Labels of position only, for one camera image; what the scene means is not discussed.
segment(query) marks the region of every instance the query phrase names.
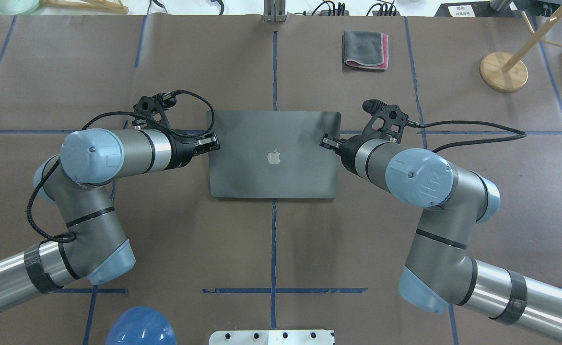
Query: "white label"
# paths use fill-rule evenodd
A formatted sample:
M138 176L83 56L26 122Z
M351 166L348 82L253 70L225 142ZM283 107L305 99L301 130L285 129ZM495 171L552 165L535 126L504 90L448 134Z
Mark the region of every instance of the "white label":
M448 6L447 8L452 17L475 17L471 5Z

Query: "apple logo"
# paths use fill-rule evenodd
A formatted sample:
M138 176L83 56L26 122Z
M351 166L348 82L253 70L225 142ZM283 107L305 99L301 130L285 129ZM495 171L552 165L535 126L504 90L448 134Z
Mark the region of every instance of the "apple logo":
M270 164L281 163L281 160L279 159L279 155L281 155L281 153L277 152L277 149L275 149L271 153L268 153L268 155L266 156L266 158L268 159L268 163Z

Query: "robotic arm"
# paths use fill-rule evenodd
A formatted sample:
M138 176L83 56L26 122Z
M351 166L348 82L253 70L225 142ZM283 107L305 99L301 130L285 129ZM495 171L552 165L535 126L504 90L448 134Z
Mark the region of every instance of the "robotic arm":
M134 266L129 240L103 187L121 177L181 168L192 157L219 149L215 133L188 135L169 129L164 111L181 93L191 94L179 90L141 98L133 113L137 129L70 133L60 155L38 168L34 185L41 186L44 199L58 205L68 233L43 233L48 241L0 260L0 311L81 277L102 284ZM156 114L160 121L154 120Z
M400 295L429 312L443 313L453 303L562 341L561 288L466 256L474 225L498 210L498 188L432 151L399 144L403 127L416 123L397 105L369 100L363 108L373 117L362 134L347 140L324 135L320 146L340 155L353 174L424 209ZM375 130L378 118L384 126Z

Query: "round wooden base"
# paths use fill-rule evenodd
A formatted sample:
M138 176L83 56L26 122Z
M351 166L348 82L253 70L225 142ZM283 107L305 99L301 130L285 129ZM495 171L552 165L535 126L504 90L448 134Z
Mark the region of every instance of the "round wooden base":
M483 80L499 91L520 90L528 80L528 70L524 63L518 61L507 73L503 73L502 70L512 56L510 53L494 52L484 57L479 65L479 72Z

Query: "gray cloth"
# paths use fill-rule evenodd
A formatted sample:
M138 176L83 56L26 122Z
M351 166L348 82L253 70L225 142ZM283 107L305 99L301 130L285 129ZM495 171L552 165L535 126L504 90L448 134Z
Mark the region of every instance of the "gray cloth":
M384 34L373 31L345 30L343 32L343 62L362 66L379 66L384 63Z

